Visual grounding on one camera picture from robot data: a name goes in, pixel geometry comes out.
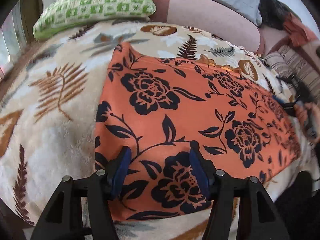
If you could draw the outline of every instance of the metal screw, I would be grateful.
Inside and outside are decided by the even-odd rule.
[[[255,176],[250,177],[250,181],[253,183],[257,183],[258,182],[258,178]]]
[[[97,171],[97,175],[98,175],[98,176],[102,176],[102,175],[104,175],[104,174],[106,174],[106,171],[105,171],[105,170],[98,170],[98,171]]]
[[[62,177],[62,181],[63,181],[63,182],[67,182],[69,179],[71,179],[71,177],[70,177],[69,175],[64,175],[64,176]]]
[[[223,170],[217,170],[216,174],[222,177],[225,174],[225,172]]]

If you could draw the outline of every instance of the orange garment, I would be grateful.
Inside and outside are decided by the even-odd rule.
[[[305,26],[292,13],[288,14],[283,24],[284,29],[290,34],[289,38],[294,47],[300,47],[310,41],[316,40],[317,36]]]
[[[96,119],[96,168],[132,150],[114,220],[173,217],[211,206],[189,162],[190,141],[231,176],[271,179],[300,154],[272,94],[238,73],[116,46]]]

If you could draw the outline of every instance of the person's hand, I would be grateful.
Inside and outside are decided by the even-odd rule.
[[[298,104],[295,104],[294,109],[296,110],[296,116],[301,125],[303,134],[314,144],[317,144],[318,142],[320,142],[320,109],[319,107],[315,103],[305,103],[304,108]],[[307,109],[311,110],[311,113],[314,117],[313,120],[315,123],[313,124],[313,126],[315,131],[317,132],[316,139],[309,137],[304,129],[304,123],[308,117]]]

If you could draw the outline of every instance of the green checkered pillow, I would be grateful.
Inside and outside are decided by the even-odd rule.
[[[152,0],[57,0],[44,10],[33,26],[36,39],[87,22],[115,18],[146,18],[156,11]]]

